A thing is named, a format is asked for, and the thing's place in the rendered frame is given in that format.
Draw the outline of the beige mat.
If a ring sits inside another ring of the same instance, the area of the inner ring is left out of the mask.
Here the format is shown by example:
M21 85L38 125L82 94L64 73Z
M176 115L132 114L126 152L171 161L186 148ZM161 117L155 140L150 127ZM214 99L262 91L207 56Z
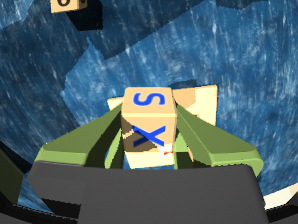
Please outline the beige mat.
M173 90L175 102L186 108L193 115L215 125L217 86L203 86ZM124 97L108 99L110 109ZM152 167L174 164L173 157L161 158L159 153L126 152L131 168Z

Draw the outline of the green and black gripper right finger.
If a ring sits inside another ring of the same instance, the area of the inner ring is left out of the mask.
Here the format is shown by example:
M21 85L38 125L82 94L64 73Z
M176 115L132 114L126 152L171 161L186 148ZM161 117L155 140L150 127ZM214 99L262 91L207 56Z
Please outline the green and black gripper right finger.
M250 165L258 176L264 162L256 146L193 115L177 102L175 105L174 169Z

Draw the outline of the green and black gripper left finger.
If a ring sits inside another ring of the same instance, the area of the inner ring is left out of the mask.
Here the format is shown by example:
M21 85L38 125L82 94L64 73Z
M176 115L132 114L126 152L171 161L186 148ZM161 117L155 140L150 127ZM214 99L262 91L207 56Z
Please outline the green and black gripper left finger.
M122 105L123 102L105 115L43 145L35 161L123 169L125 150L121 127Z

